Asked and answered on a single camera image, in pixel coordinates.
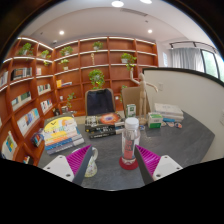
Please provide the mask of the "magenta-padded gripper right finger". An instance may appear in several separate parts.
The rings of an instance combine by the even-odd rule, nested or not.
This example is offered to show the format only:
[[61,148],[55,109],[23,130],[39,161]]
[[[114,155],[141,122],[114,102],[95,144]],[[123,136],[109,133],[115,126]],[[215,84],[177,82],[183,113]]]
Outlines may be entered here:
[[158,156],[139,145],[135,146],[134,153],[145,185],[182,169],[168,155]]

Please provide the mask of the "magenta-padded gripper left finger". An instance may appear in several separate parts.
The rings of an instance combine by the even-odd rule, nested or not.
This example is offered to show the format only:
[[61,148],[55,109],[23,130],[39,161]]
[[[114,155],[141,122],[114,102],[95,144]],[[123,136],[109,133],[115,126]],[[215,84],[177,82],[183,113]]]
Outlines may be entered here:
[[87,145],[76,149],[68,156],[57,156],[44,167],[44,170],[76,185],[81,185],[92,155],[92,146]]

